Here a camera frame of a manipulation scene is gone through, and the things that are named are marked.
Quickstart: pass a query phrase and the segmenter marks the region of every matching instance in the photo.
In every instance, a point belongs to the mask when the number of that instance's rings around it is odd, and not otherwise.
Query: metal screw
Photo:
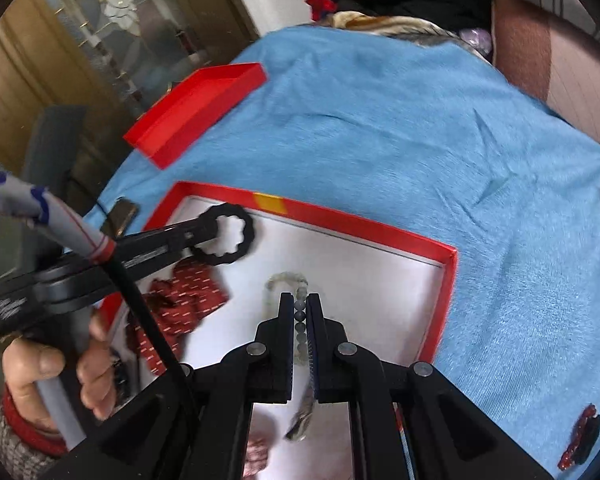
[[[429,363],[419,361],[413,365],[413,371],[420,377],[429,377],[433,373],[433,366]]]
[[[247,354],[249,355],[262,355],[264,354],[264,352],[267,351],[267,346],[263,343],[251,343],[249,346],[247,346]]]
[[[353,343],[340,343],[338,345],[338,352],[342,355],[353,355],[358,351],[358,347]]]

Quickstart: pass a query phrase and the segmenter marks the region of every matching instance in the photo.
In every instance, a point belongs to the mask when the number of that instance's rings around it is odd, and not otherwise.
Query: brown cushion
[[[493,64],[600,143],[600,44],[524,0],[493,2]]]

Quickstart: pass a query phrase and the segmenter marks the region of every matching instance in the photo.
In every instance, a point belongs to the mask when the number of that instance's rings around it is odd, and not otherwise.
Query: blue towel
[[[104,204],[140,203],[135,231],[175,181],[211,182],[455,246],[435,364],[557,476],[600,412],[600,145],[452,44],[296,27],[236,61],[269,81],[165,171],[132,153]]]

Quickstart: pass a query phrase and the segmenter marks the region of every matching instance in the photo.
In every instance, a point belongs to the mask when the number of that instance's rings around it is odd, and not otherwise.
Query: mobile phone
[[[109,211],[109,219],[105,219],[100,230],[111,238],[120,238],[129,224],[138,214],[140,207],[128,198],[120,197]]]

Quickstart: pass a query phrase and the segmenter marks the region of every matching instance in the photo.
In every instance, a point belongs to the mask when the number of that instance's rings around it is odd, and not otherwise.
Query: grey sleeve
[[[36,480],[55,460],[25,444],[4,418],[0,406],[0,462],[13,480]]]

